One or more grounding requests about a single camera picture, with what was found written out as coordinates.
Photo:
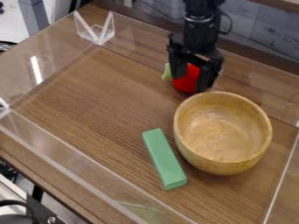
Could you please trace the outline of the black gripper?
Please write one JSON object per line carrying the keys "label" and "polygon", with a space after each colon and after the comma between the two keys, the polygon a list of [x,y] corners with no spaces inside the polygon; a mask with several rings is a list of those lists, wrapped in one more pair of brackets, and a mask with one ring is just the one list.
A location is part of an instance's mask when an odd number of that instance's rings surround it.
{"label": "black gripper", "polygon": [[192,52],[184,45],[183,38],[177,33],[171,33],[168,39],[167,51],[172,77],[177,80],[187,74],[187,64],[200,66],[196,92],[201,93],[212,87],[220,75],[224,56],[215,47],[207,52]]}

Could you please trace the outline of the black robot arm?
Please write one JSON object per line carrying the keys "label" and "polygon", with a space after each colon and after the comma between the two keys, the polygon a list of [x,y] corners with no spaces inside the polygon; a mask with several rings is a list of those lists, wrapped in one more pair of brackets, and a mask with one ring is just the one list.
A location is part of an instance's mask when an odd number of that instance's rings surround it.
{"label": "black robot arm", "polygon": [[226,0],[184,0],[183,32],[171,33],[168,71],[173,87],[185,94],[204,92],[220,75],[224,56],[216,47]]}

